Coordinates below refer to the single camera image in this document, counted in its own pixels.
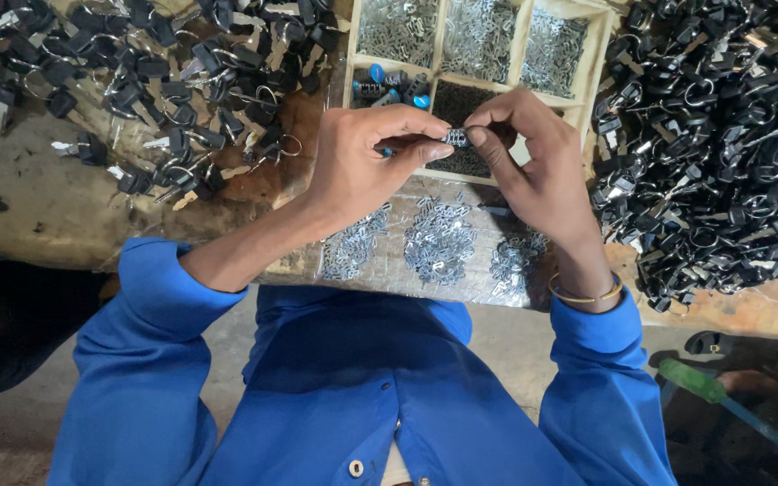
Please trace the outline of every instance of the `green handle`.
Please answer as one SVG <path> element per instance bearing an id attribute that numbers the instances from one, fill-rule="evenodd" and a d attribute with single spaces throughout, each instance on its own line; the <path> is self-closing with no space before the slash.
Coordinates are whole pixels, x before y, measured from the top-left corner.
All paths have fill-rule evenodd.
<path id="1" fill-rule="evenodd" d="M 678 387 L 689 390 L 707 403 L 722 403 L 728 398 L 725 387 L 719 381 L 708 378 L 704 373 L 686 366 L 678 360 L 666 358 L 659 366 L 659 372 Z"/>

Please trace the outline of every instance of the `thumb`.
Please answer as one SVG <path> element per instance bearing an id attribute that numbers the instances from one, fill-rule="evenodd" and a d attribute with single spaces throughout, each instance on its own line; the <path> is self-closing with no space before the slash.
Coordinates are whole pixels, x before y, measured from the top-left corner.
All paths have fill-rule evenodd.
<path id="1" fill-rule="evenodd" d="M 467 129 L 467 138 L 489 164 L 491 174 L 502 188 L 508 189 L 510 186 L 525 182 L 524 174 L 519 171 L 518 164 L 493 131 L 484 126 L 474 126 Z"/>
<path id="2" fill-rule="evenodd" d="M 433 162 L 438 158 L 447 158 L 454 151 L 455 148 L 452 145 L 434 140 L 423 140 L 410 145 L 392 157 L 392 165 L 399 169 L 403 168 L 400 170 L 412 172 L 428 162 Z"/>

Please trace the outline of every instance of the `shirt sleeve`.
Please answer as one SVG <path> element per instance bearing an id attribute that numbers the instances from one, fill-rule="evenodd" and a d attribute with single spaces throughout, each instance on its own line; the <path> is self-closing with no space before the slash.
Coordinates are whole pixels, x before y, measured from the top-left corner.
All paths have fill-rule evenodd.
<path id="1" fill-rule="evenodd" d="M 557 374 L 539 428 L 589 484 L 676 484 L 665 451 L 660 390 L 641 369 L 642 321 L 625 286 L 621 303 L 585 314 L 552 298 Z"/>
<path id="2" fill-rule="evenodd" d="M 49 484 L 196 483 L 217 429 L 200 390 L 200 337 L 247 292 L 213 291 L 179 265 L 189 247 L 130 238 L 122 290 L 77 335 L 80 380 L 56 438 Z"/>

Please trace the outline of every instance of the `shirt cuff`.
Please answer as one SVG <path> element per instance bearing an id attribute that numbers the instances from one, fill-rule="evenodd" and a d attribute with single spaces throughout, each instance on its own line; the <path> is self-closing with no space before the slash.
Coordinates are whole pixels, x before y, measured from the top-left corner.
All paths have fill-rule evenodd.
<path id="1" fill-rule="evenodd" d="M 587 314 L 552 296 L 552 327 L 559 341 L 598 353 L 617 353 L 642 335 L 642 318 L 626 285 L 620 292 L 620 304 L 603 314 Z"/>
<path id="2" fill-rule="evenodd" d="M 128 238 L 119 260 L 119 280 L 130 310 L 139 318 L 179 336 L 200 334 L 248 292 L 226 293 L 194 280 L 179 265 L 191 251 L 185 243 L 148 237 Z"/>

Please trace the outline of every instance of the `person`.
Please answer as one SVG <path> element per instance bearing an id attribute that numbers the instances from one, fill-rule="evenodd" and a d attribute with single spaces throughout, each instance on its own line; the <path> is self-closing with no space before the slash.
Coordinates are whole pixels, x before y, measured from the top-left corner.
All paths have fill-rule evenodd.
<path id="1" fill-rule="evenodd" d="M 494 124 L 526 137 L 529 163 L 519 168 Z M 578 133 L 523 89 L 465 127 L 515 215 L 556 244 L 556 292 L 589 300 L 552 300 L 558 372 L 538 427 L 466 347 L 462 304 L 260 285 L 245 392 L 216 448 L 199 396 L 210 361 L 200 333 L 270 263 L 355 223 L 452 152 L 433 140 L 448 124 L 426 112 L 332 109 L 310 185 L 291 202 L 194 250 L 124 244 L 121 291 L 78 335 L 81 378 L 49 483 L 675 484 L 659 389 L 641 370 L 640 316 L 628 289 L 612 292 Z M 386 159 L 374 149 L 411 134 L 427 139 Z"/>

